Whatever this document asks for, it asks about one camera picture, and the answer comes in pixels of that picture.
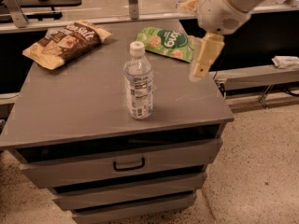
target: clear bottle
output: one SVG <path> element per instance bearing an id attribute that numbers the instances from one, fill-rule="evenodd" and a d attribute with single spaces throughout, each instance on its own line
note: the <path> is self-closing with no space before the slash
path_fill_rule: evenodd
<path id="1" fill-rule="evenodd" d="M 130 44 L 131 60 L 124 65 L 124 83 L 127 106 L 131 116 L 144 119 L 152 112 L 152 67 L 145 57 L 144 44 L 139 41 Z"/>

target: green snack bag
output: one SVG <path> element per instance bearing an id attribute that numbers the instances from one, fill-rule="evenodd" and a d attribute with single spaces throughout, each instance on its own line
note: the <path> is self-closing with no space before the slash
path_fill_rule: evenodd
<path id="1" fill-rule="evenodd" d="M 138 33 L 137 41 L 145 45 L 145 49 L 163 56 L 176 58 L 190 63 L 193 57 L 194 36 L 146 27 Z"/>

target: gray tabletop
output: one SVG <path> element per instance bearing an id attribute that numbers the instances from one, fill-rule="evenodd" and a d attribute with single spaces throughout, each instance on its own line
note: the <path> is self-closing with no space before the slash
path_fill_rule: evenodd
<path id="1" fill-rule="evenodd" d="M 189 81 L 188 63 L 147 52 L 154 70 L 154 109 L 147 119 L 130 117 L 123 65 L 129 44 L 144 27 L 184 33 L 179 21 L 133 21 L 101 25 L 113 36 L 101 47 L 54 71 L 33 64 L 7 125 L 0 148 L 153 132 L 232 121 L 214 81 Z"/>

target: speckled floor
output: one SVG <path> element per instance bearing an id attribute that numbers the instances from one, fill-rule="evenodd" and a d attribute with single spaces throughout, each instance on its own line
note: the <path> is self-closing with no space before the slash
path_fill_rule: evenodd
<path id="1" fill-rule="evenodd" d="M 299 100 L 268 99 L 268 110 L 256 100 L 227 101 L 235 121 L 224 131 L 194 206 L 109 224 L 299 223 Z M 8 152 L 0 155 L 0 223 L 74 224 L 19 165 Z"/>

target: drawer handle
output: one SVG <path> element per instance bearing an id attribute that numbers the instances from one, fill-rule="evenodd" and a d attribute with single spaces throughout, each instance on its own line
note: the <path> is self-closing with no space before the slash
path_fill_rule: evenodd
<path id="1" fill-rule="evenodd" d="M 146 164 L 146 160 L 145 160 L 145 158 L 142 158 L 141 164 L 138 166 L 130 167 L 130 168 L 118 168 L 117 163 L 115 161 L 113 161 L 113 168 L 117 172 L 126 172 L 126 171 L 132 171 L 132 170 L 143 168 L 145 164 Z"/>

